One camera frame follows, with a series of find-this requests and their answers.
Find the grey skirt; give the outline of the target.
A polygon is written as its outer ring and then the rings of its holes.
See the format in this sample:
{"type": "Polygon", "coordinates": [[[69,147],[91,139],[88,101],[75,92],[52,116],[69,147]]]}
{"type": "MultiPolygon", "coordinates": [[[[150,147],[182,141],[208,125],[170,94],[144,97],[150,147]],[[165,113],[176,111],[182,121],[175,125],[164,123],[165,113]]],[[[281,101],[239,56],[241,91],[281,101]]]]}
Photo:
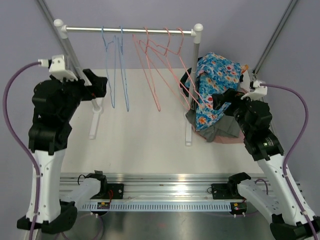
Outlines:
{"type": "Polygon", "coordinates": [[[239,132],[241,132],[240,127],[238,125],[238,123],[236,122],[236,120],[231,117],[231,116],[222,116],[221,119],[219,119],[216,123],[214,123],[213,125],[206,127],[205,129],[202,130],[196,130],[196,112],[194,110],[189,110],[186,114],[185,114],[186,119],[188,120],[188,122],[192,125],[192,129],[193,131],[201,131],[202,133],[205,132],[206,134],[212,134],[212,133],[216,133],[217,130],[220,131],[225,131],[228,134],[232,134],[237,136],[239,134],[239,132]]]}

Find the orange floral skirt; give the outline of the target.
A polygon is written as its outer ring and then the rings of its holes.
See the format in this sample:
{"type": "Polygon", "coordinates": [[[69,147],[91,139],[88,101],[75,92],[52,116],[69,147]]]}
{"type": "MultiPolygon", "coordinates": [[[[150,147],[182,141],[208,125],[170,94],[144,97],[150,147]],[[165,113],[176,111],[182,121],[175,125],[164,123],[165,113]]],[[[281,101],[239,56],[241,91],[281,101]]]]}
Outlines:
{"type": "Polygon", "coordinates": [[[247,64],[241,66],[241,74],[245,73],[249,69],[247,64]]]}

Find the pink pleated skirt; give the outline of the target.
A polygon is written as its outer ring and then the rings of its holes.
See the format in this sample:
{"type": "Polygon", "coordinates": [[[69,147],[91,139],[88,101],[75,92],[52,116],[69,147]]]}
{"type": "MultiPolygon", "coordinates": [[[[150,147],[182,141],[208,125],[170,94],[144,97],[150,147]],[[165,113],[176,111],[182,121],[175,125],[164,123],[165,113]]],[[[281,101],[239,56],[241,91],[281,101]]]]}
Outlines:
{"type": "Polygon", "coordinates": [[[194,131],[195,134],[202,137],[207,143],[218,144],[241,144],[244,141],[244,135],[240,131],[238,135],[232,135],[225,131],[217,130],[216,133],[206,134],[201,131],[194,131]]]}

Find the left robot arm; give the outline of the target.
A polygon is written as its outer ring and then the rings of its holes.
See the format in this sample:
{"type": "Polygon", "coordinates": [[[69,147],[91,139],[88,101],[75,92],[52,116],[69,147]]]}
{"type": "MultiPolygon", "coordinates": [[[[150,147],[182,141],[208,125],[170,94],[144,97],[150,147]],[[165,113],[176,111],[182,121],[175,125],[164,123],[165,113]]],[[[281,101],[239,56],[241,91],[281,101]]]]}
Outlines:
{"type": "Polygon", "coordinates": [[[106,77],[97,76],[90,69],[84,69],[83,73],[90,85],[85,85],[83,79],[59,80],[50,75],[33,90],[28,149],[35,165],[29,209],[16,224],[20,230],[40,229],[52,235],[68,231],[86,201],[108,194],[107,177],[95,171],[86,175],[83,183],[67,196],[59,196],[61,167],[72,131],[70,120],[82,101],[102,98],[107,93],[106,77]]]}

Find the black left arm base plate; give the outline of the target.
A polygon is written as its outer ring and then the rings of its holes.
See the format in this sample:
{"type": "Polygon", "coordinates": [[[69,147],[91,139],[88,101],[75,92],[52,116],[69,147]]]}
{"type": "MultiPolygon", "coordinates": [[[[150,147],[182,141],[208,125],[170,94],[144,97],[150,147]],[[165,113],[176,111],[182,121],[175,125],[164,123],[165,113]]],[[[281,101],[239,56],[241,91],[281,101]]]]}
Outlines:
{"type": "Polygon", "coordinates": [[[124,184],[122,183],[107,183],[91,200],[122,200],[124,196],[124,184]]]}

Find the pink hanger of floral skirt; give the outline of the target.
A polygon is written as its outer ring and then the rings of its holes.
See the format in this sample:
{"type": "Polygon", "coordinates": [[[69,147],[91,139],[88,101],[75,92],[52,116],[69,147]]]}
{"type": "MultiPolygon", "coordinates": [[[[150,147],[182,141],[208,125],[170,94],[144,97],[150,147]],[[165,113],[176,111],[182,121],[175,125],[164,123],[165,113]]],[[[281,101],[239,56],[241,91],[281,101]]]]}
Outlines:
{"type": "Polygon", "coordinates": [[[175,79],[176,84],[182,88],[184,91],[186,91],[188,93],[188,95],[184,95],[184,93],[181,93],[181,95],[184,98],[184,102],[181,102],[181,104],[183,105],[183,107],[187,110],[190,109],[191,104],[190,104],[190,98],[192,97],[192,94],[190,93],[191,88],[187,88],[183,83],[181,83],[180,80],[178,80],[178,77],[175,75],[175,73],[173,72],[173,68],[171,66],[171,63],[168,59],[168,53],[172,53],[176,56],[179,57],[179,60],[185,70],[185,73],[187,74],[187,79],[192,80],[191,78],[191,73],[187,70],[185,63],[182,60],[181,57],[181,48],[183,46],[183,42],[184,42],[184,37],[185,37],[185,31],[182,30],[181,28],[178,28],[177,30],[168,30],[167,28],[164,28],[163,30],[148,30],[146,27],[144,28],[145,33],[147,35],[147,40],[144,43],[145,47],[143,48],[141,46],[141,44],[143,43],[141,40],[139,40],[137,43],[138,45],[136,46],[136,48],[141,48],[144,51],[144,55],[146,58],[146,63],[148,66],[148,69],[151,70],[151,65],[153,67],[155,67],[155,64],[153,63],[153,61],[149,58],[149,54],[148,54],[148,50],[152,50],[152,52],[157,56],[157,58],[162,61],[162,63],[164,64],[164,66],[169,70],[169,72],[172,74],[172,76],[175,79]],[[156,44],[156,42],[154,42],[153,40],[150,39],[150,35],[156,35],[156,34],[160,34],[160,35],[167,35],[168,36],[168,41],[167,41],[167,45],[163,46],[160,44],[156,44]],[[174,52],[172,50],[170,50],[170,43],[171,43],[171,36],[173,35],[178,35],[181,36],[181,42],[178,48],[177,52],[174,52]]]}

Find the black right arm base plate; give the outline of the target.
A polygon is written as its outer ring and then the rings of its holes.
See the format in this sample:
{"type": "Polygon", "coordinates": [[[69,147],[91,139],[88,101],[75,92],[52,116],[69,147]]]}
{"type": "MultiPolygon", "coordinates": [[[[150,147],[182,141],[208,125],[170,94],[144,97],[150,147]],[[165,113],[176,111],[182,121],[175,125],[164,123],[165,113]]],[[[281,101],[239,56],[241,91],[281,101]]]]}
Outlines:
{"type": "Polygon", "coordinates": [[[228,183],[213,183],[211,185],[211,194],[214,200],[244,201],[247,199],[239,194],[236,185],[229,186],[228,183]]]}

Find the pink wire hanger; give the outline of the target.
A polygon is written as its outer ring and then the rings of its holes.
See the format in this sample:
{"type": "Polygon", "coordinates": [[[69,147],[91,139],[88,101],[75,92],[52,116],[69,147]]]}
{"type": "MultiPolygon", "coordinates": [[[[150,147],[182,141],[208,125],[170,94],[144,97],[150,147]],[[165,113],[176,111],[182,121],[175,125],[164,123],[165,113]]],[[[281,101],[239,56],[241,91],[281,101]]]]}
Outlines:
{"type": "Polygon", "coordinates": [[[165,85],[173,93],[173,95],[179,100],[182,106],[189,110],[191,109],[192,103],[195,102],[201,107],[207,106],[206,101],[201,94],[196,90],[196,72],[198,64],[198,56],[200,43],[202,39],[202,32],[204,26],[201,23],[194,25],[190,31],[177,28],[176,30],[163,29],[148,29],[143,28],[143,33],[146,34],[146,40],[138,40],[135,35],[132,36],[136,53],[140,61],[142,70],[147,81],[147,85],[150,89],[152,98],[158,111],[161,111],[161,104],[157,94],[155,79],[152,73],[152,69],[158,73],[160,78],[163,80],[165,85]],[[185,37],[193,38],[193,52],[192,59],[193,64],[191,68],[187,68],[181,56],[182,47],[184,44],[185,37]],[[168,81],[160,73],[156,64],[150,57],[150,53],[154,54],[158,60],[160,60],[166,69],[171,73],[177,86],[179,87],[180,93],[177,93],[168,81]],[[169,61],[168,54],[173,54],[178,57],[184,73],[186,74],[186,81],[189,82],[189,86],[185,86],[177,75],[174,73],[171,62],[169,61]]]}

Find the blue floral garment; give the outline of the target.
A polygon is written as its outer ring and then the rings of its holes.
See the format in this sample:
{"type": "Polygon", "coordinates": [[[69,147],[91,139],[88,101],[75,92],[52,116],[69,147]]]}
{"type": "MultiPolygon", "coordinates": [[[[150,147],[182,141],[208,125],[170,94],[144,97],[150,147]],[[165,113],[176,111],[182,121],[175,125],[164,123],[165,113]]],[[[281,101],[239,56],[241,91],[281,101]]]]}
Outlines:
{"type": "Polygon", "coordinates": [[[223,116],[224,111],[230,106],[225,103],[220,109],[213,108],[214,94],[223,94],[228,89],[236,90],[240,83],[242,66],[219,54],[209,52],[197,63],[197,92],[200,100],[195,110],[195,129],[204,130],[223,116]]]}

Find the dark green plaid skirt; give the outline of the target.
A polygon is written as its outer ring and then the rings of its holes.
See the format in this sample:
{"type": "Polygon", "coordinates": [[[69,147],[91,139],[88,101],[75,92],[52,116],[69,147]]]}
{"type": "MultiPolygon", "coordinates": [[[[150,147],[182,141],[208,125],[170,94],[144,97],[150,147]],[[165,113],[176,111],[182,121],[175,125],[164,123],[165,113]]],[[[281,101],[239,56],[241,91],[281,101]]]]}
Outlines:
{"type": "MultiPolygon", "coordinates": [[[[198,57],[197,61],[199,62],[202,58],[203,58],[203,57],[198,57]]],[[[184,75],[182,76],[182,78],[180,79],[180,88],[182,89],[182,91],[183,91],[183,93],[184,93],[184,95],[185,95],[186,97],[189,97],[188,90],[190,89],[190,87],[188,87],[188,86],[186,87],[186,86],[185,86],[185,83],[186,83],[186,81],[188,80],[188,74],[190,75],[190,74],[191,74],[191,71],[192,71],[192,68],[190,67],[190,68],[187,70],[188,73],[185,72],[184,75]]],[[[196,80],[195,85],[196,85],[196,90],[198,90],[198,89],[199,89],[199,81],[198,81],[198,79],[196,80]]]]}

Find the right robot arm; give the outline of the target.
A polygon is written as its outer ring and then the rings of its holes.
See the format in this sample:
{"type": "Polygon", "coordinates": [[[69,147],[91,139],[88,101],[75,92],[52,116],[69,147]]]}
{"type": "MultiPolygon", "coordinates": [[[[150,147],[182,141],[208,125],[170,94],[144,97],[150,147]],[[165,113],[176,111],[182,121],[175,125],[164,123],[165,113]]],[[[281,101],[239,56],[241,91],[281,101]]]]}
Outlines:
{"type": "Polygon", "coordinates": [[[320,218],[300,192],[287,165],[287,155],[270,130],[273,117],[269,105],[233,88],[213,94],[212,103],[214,110],[229,104],[223,112],[238,123],[244,146],[263,171],[275,198],[257,187],[245,172],[228,178],[228,195],[248,200],[267,220],[276,240],[318,239],[320,218]]]}

